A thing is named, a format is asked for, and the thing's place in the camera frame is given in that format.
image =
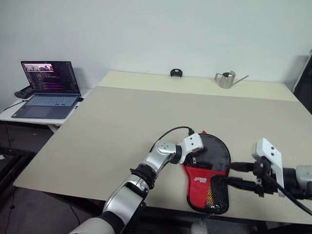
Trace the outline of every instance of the beige table top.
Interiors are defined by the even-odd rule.
[[[164,91],[182,94],[217,95],[241,98],[264,98],[298,101],[283,83],[244,80],[230,89],[223,89],[212,78],[170,77],[131,72],[110,71],[98,86]]]
[[[111,74],[115,76],[116,72],[109,73],[108,80]],[[282,100],[283,87],[276,88],[280,99],[272,100],[98,86],[14,185],[106,200],[129,169],[146,157],[153,142],[179,125],[198,132],[205,130],[222,139],[232,161],[253,162],[251,147],[265,137],[282,153],[284,167],[311,164],[312,116],[295,98]],[[167,139],[179,142],[186,135],[187,131],[180,130]],[[230,171],[230,176],[255,180],[250,173]],[[146,203],[193,211],[186,201],[186,188],[187,178],[181,166],[168,164]],[[229,186],[229,200],[230,208],[224,216],[312,224],[308,214],[277,194],[260,198]],[[302,203],[312,209],[312,201]]]

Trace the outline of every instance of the black cable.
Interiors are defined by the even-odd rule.
[[[12,106],[9,106],[9,107],[5,108],[3,111],[6,111],[7,109],[9,109],[9,108],[11,108],[11,107],[16,106],[16,105],[18,105],[18,104],[20,104],[20,103],[22,103],[22,102],[26,102],[26,101],[28,101],[28,100],[22,100],[22,101],[20,101],[20,102],[14,104],[14,105],[12,105]]]
[[[264,178],[268,180],[270,183],[274,184],[286,197],[289,198],[290,201],[292,201],[296,206],[307,212],[309,215],[312,215],[312,211],[301,204],[299,201],[297,201],[296,198],[293,197],[286,189],[284,189],[282,186],[280,186],[272,177],[269,176],[268,173],[264,174]]]
[[[160,138],[157,139],[157,141],[160,140],[160,139],[162,139],[162,138],[163,138],[164,136],[166,136],[168,133],[170,133],[170,132],[172,132],[172,131],[174,131],[174,130],[176,130],[176,129],[180,129],[180,128],[186,128],[186,129],[188,129],[188,130],[189,130],[189,136],[195,133],[194,130],[193,130],[192,128],[190,128],[190,127],[187,127],[187,126],[179,126],[179,127],[175,127],[175,128],[173,128],[173,129],[170,129],[169,131],[165,132]],[[156,144],[157,141],[155,141],[155,143],[154,143],[153,146],[151,147],[150,152],[152,151],[152,149],[153,149],[153,147],[155,146],[155,144]]]
[[[78,226],[80,226],[80,219],[78,218],[78,215],[76,214],[76,212],[74,211],[73,207],[71,205],[69,205],[70,209],[73,211],[74,215],[76,216],[77,218],[77,221],[78,221]]]
[[[6,231],[7,231],[8,227],[9,227],[9,224],[10,224],[11,212],[12,212],[12,210],[15,208],[15,206],[14,206],[15,186],[13,186],[12,193],[13,193],[12,204],[11,204],[11,206],[10,206],[10,213],[9,213],[9,217],[8,217],[8,223],[6,224],[4,234],[6,234]]]
[[[9,132],[8,132],[8,129],[6,127],[6,123],[4,122],[4,125],[5,125],[5,129],[6,129],[6,133],[7,133],[7,136],[8,136],[8,141],[9,141],[9,146],[10,146],[10,150],[12,150],[12,147],[11,147],[11,143],[10,143],[10,136],[9,136]],[[13,157],[13,180],[15,179],[15,167],[16,167],[16,164],[15,164],[15,159]],[[15,186],[13,186],[13,189],[12,189],[12,203],[11,203],[11,206],[10,206],[10,212],[9,212],[9,217],[8,217],[8,223],[5,227],[5,231],[4,231],[4,234],[6,234],[6,231],[9,227],[9,224],[10,224],[10,217],[11,217],[11,213],[12,213],[12,210],[15,208],[14,206],[14,200],[15,200]]]

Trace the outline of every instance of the white wall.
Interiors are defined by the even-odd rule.
[[[294,83],[312,47],[311,0],[1,0],[0,110],[21,60],[70,60],[81,87],[108,70]]]

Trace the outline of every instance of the black clip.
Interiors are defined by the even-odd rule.
[[[183,72],[180,69],[172,69],[170,72],[171,77],[182,77]]]

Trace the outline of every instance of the laptop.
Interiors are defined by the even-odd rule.
[[[81,96],[71,62],[22,61],[21,65],[34,96],[12,118],[66,118]]]

